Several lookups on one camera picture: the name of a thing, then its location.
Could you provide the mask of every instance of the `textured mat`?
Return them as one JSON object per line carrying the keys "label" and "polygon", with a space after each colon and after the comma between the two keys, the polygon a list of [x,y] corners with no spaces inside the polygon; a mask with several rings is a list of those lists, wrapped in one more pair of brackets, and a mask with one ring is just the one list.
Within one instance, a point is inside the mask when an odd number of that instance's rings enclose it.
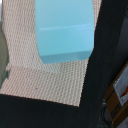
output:
{"label": "textured mat", "polygon": [[[1,94],[79,106],[88,60],[44,65],[39,58],[34,0],[3,1],[3,31],[9,49],[9,79]],[[95,26],[101,0],[93,0]]]}

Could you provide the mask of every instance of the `black surface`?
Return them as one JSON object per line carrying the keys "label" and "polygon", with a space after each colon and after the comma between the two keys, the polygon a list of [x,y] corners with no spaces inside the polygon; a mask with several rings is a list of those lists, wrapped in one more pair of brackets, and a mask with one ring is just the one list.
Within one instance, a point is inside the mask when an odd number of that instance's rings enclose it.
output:
{"label": "black surface", "polygon": [[117,51],[126,48],[118,42],[127,4],[103,0],[80,107],[0,95],[0,128],[95,128],[105,92],[127,58],[128,51],[125,57]]}

